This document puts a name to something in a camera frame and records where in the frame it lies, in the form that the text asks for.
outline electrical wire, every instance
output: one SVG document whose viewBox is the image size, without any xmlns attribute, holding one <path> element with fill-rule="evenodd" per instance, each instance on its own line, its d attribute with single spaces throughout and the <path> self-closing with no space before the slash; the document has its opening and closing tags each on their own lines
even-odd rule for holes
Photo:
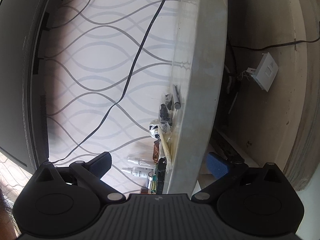
<svg viewBox="0 0 320 240">
<path fill-rule="evenodd" d="M 244 47 L 244 46 L 234 46 L 232 45 L 233 48 L 240 48 L 240 49 L 248 49 L 248 50 L 253 50 L 253 51 L 261 51 L 261 50 L 266 50 L 270 48 L 278 48 L 278 47 L 285 47 L 285 46 L 290 46 L 290 45 L 297 45 L 299 43 L 314 43 L 320 40 L 320 22 L 319 22 L 319 37 L 313 41 L 291 41 L 291 42 L 286 42 L 286 43 L 281 43 L 281 44 L 275 44 L 275 45 L 269 45 L 261 49 L 254 49 L 254 48 L 249 48 L 249 47 Z"/>
<path fill-rule="evenodd" d="M 230 74 L 230 70 L 228 69 L 226 64 L 224 65 L 224 69 L 227 71 L 228 76 L 229 76 L 229 83 L 228 83 L 228 86 L 227 86 L 227 94 L 229 94 L 230 93 L 230 87 L 231 87 L 231 84 L 232 84 L 232 77 L 229 75 Z"/>
<path fill-rule="evenodd" d="M 102 126 L 102 124 L 104 123 L 104 121 L 105 121 L 106 118 L 108 117 L 111 109 L 112 109 L 116 104 L 120 103 L 120 101 L 124 98 L 124 96 L 125 96 L 125 94 L 126 94 L 126 92 L 127 92 L 128 86 L 129 86 L 129 82 L 130 82 L 130 79 L 131 79 L 131 76 L 132 76 L 132 73 L 133 73 L 133 70 L 134 70 L 134 66 L 135 66 L 136 63 L 137 63 L 138 57 L 139 57 L 139 55 L 140 55 L 140 53 L 141 53 L 141 51 L 142 51 L 142 48 L 143 48 L 144 43 L 146 42 L 146 39 L 147 39 L 148 34 L 149 34 L 150 30 L 151 30 L 151 27 L 152 27 L 153 23 L 155 22 L 158 14 L 160 13 L 160 11 L 161 11 L 161 9 L 162 9 L 165 1 L 166 1 L 166 0 L 162 0 L 162 1 L 161 1 L 158 10 L 156 11 L 155 15 L 153 16 L 153 18 L 152 18 L 152 20 L 151 20 L 151 22 L 150 22 L 150 24 L 149 24 L 149 26 L 148 26 L 148 28 L 147 28 L 147 30 L 146 30 L 146 33 L 144 34 L 144 37 L 143 37 L 142 42 L 141 42 L 141 44 L 140 44 L 140 46 L 139 46 L 138 52 L 137 52 L 137 54 L 136 54 L 136 56 L 135 56 L 135 58 L 134 58 L 134 60 L 133 60 L 133 62 L 132 62 L 132 66 L 131 66 L 131 69 L 130 69 L 130 72 L 129 72 L 129 75 L 128 75 L 127 82 L 125 83 L 124 90 L 123 90 L 123 93 L 122 93 L 121 98 L 109 108 L 109 110 L 107 111 L 107 113 L 105 114 L 105 116 L 103 117 L 103 119 L 101 120 L 100 124 L 97 126 L 96 129 L 94 129 L 86 138 L 84 138 L 81 143 L 77 144 L 76 147 L 74 147 L 73 150 L 72 150 L 71 152 L 69 152 L 66 157 L 64 157 L 64 158 L 62 158 L 62 159 L 60 159 L 60 160 L 57 160 L 57 161 L 55 161 L 55 162 L 53 162 L 53 163 L 57 163 L 57 162 L 59 162 L 59 161 L 65 160 L 65 159 L 68 158 L 80 145 L 82 145 L 87 139 L 89 139 L 89 138 Z"/>
<path fill-rule="evenodd" d="M 239 76 L 237 77 L 238 78 L 238 80 L 242 80 L 243 79 L 243 76 L 245 76 L 246 78 L 247 78 L 247 80 L 249 80 L 249 76 L 246 74 L 246 69 L 244 70 L 244 71 L 242 71 L 240 74 L 239 74 Z"/>
<path fill-rule="evenodd" d="M 230 38 L 229 38 L 229 35 L 228 35 L 228 34 L 227 34 L 227 45 L 230 46 L 233 63 L 235 64 L 235 70 L 236 70 L 236 73 L 238 73 L 238 66 L 237 66 L 236 55 L 235 55 L 235 52 L 234 52 L 234 50 L 233 50 L 233 46 L 231 45 Z"/>
<path fill-rule="evenodd" d="M 81 11 L 79 11 L 75 16 L 73 16 L 72 19 L 68 20 L 68 21 L 67 21 L 66 23 L 64 23 L 64 24 L 61 24 L 61 25 L 52 27 L 52 29 L 60 28 L 60 27 L 62 27 L 62 26 L 67 25 L 68 23 L 72 22 L 75 18 L 77 18 L 77 17 L 84 11 L 84 9 L 87 8 L 87 6 L 89 5 L 90 2 L 91 2 L 91 0 L 88 0 L 88 2 L 87 2 L 86 5 L 81 9 Z"/>
</svg>

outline ribbed black plate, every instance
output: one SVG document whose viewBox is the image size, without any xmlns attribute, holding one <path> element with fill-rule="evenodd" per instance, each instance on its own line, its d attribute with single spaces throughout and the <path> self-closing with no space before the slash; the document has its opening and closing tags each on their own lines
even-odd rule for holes
<svg viewBox="0 0 320 240">
<path fill-rule="evenodd" d="M 20 240 L 35 240 L 21 236 Z M 187 195 L 131 195 L 122 204 L 109 205 L 90 228 L 64 240 L 243 240 L 248 236 L 224 224 L 211 206 L 191 202 Z M 297 240 L 296 235 L 272 238 Z"/>
</svg>

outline small items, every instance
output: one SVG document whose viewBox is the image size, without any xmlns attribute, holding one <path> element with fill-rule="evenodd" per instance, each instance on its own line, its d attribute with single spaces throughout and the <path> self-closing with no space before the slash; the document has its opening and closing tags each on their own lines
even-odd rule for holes
<svg viewBox="0 0 320 240">
<path fill-rule="evenodd" d="M 167 94 L 164 96 L 165 105 L 167 106 L 168 110 L 172 109 L 172 94 Z"/>
<path fill-rule="evenodd" d="M 146 188 L 151 188 L 151 185 L 152 185 L 152 178 L 153 178 L 153 175 L 154 175 L 155 173 L 153 172 L 153 171 L 150 171 L 149 173 L 148 173 L 148 177 L 147 177 L 147 181 L 146 181 Z"/>
<path fill-rule="evenodd" d="M 132 168 L 123 168 L 121 171 L 130 173 L 131 175 L 133 175 L 135 177 L 147 178 L 149 172 L 154 171 L 154 169 L 135 166 Z"/>
<path fill-rule="evenodd" d="M 172 85 L 172 93 L 173 93 L 174 108 L 178 110 L 178 109 L 181 108 L 181 105 L 180 105 L 180 101 L 179 101 L 179 96 L 178 96 L 177 86 L 176 85 Z"/>
<path fill-rule="evenodd" d="M 160 138 L 160 135 L 159 135 L 159 132 L 158 132 L 158 129 L 159 129 L 159 120 L 158 119 L 155 119 L 155 120 L 152 120 L 150 122 L 150 125 L 149 125 L 149 133 L 151 135 L 152 138 L 154 139 L 159 139 Z"/>
<path fill-rule="evenodd" d="M 144 160 L 142 158 L 128 157 L 127 161 L 129 161 L 131 163 L 134 163 L 134 164 L 138 164 L 140 166 L 144 166 L 144 167 L 154 167 L 154 166 L 156 166 L 154 161 Z"/>
<path fill-rule="evenodd" d="M 158 163 L 158 160 L 159 160 L 159 142 L 160 140 L 158 141 L 155 141 L 155 144 L 153 146 L 153 155 L 152 155 L 152 159 L 155 163 Z"/>
<path fill-rule="evenodd" d="M 149 191 L 150 191 L 150 194 L 157 193 L 157 176 L 156 176 L 156 174 L 154 174 L 152 177 L 152 183 L 151 183 L 151 187 L 150 187 Z"/>
<path fill-rule="evenodd" d="M 160 105 L 159 117 L 161 123 L 166 123 L 170 121 L 169 110 L 165 104 Z"/>
</svg>

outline clear bottle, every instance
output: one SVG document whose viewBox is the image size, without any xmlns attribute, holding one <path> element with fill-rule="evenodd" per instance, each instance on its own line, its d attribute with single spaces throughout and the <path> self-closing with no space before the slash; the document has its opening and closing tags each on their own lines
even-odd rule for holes
<svg viewBox="0 0 320 240">
<path fill-rule="evenodd" d="M 127 172 L 127 173 L 131 173 L 131 175 L 133 175 L 135 177 L 147 178 L 149 172 L 154 171 L 154 169 L 135 166 L 132 168 L 123 168 L 122 171 Z"/>
<path fill-rule="evenodd" d="M 131 163 L 134 163 L 134 164 L 138 164 L 140 166 L 144 166 L 144 167 L 155 167 L 156 166 L 154 161 L 144 160 L 142 158 L 128 157 L 128 161 Z"/>
</svg>

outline black device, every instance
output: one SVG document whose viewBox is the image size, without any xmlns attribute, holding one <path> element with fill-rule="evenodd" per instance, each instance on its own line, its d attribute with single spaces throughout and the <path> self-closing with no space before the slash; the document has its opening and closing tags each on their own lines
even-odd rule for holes
<svg viewBox="0 0 320 240">
<path fill-rule="evenodd" d="M 44 50 L 63 0 L 0 0 L 0 150 L 33 174 L 48 160 Z"/>
<path fill-rule="evenodd" d="M 274 163 L 232 164 L 229 173 L 192 196 L 131 194 L 100 180 L 108 152 L 69 167 L 44 163 L 18 196 L 20 240 L 299 239 L 303 205 Z"/>
</svg>

